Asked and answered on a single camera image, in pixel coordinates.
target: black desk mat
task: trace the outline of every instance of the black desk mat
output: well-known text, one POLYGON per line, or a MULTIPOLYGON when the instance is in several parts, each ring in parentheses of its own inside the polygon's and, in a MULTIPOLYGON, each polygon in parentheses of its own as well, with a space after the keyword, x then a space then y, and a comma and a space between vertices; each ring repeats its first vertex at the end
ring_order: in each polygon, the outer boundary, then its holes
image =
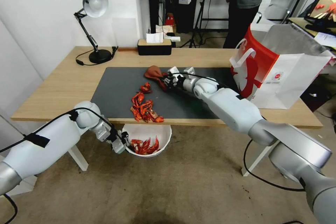
MULTIPOLYGON (((160 68, 167 72, 169 68, 160 68)), ((130 111, 131 98, 145 82, 151 84, 152 93, 145 94, 144 100, 151 99, 153 109, 164 118, 216 119, 202 100, 182 91, 163 92, 153 80, 146 79, 147 68, 108 67, 91 99, 107 118, 133 118, 130 111)), ((195 68, 196 74, 215 78, 217 81, 237 90, 229 68, 195 68)))

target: lamp base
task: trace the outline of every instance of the lamp base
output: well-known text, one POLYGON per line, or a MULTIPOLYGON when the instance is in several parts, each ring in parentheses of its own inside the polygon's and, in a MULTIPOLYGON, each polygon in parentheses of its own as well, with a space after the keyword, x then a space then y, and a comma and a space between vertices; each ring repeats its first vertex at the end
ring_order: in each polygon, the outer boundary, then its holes
POLYGON ((89 60, 92 63, 100 64, 109 61, 112 58, 112 54, 108 50, 100 49, 98 52, 93 51, 89 55, 89 60))

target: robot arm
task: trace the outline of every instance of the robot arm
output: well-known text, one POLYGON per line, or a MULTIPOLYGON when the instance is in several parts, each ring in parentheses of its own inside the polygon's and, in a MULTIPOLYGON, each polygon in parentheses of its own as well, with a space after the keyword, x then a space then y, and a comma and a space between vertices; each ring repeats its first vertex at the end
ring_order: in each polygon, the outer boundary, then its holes
MULTIPOLYGON (((258 144, 274 147, 269 155, 272 164, 285 177, 300 183, 306 191, 307 202, 321 224, 336 223, 336 179, 322 175, 321 168, 332 152, 290 124, 265 120, 259 109, 229 88, 218 88, 215 80, 176 74, 176 67, 164 80, 168 87, 176 86, 192 92, 233 130, 249 135, 258 144)), ((193 68, 185 73, 194 74, 193 68)))
POLYGON ((117 133, 111 125, 85 108, 100 115, 96 104, 83 101, 75 106, 78 113, 76 118, 65 114, 38 131, 38 136, 49 140, 45 147, 23 141, 11 148, 7 157, 0 162, 0 195, 12 190, 26 177, 48 169, 88 130, 93 131, 98 140, 107 140, 116 153, 125 149, 125 144, 128 144, 127 133, 117 133))

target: lamp shade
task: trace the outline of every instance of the lamp shade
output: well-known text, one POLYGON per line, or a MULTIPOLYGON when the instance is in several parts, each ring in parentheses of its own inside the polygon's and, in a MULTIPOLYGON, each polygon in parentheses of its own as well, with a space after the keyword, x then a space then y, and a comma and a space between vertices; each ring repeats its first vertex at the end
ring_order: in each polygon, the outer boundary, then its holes
POLYGON ((108 2, 108 0, 83 0, 83 9, 88 16, 98 18, 106 12, 108 2))

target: black desk lamp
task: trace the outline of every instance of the black desk lamp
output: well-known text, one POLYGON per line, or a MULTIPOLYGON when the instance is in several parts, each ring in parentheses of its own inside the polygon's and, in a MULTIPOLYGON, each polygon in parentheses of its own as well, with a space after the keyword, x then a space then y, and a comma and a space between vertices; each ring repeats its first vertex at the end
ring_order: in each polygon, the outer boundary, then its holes
POLYGON ((102 16, 109 5, 108 0, 83 0, 83 8, 76 12, 74 15, 78 20, 80 26, 84 30, 87 39, 90 41, 91 45, 93 46, 93 52, 89 55, 89 60, 92 63, 104 63, 109 61, 112 58, 111 53, 108 50, 100 49, 98 50, 98 44, 94 40, 94 38, 88 34, 87 30, 85 29, 84 25, 82 24, 82 18, 86 16, 98 18, 102 16))

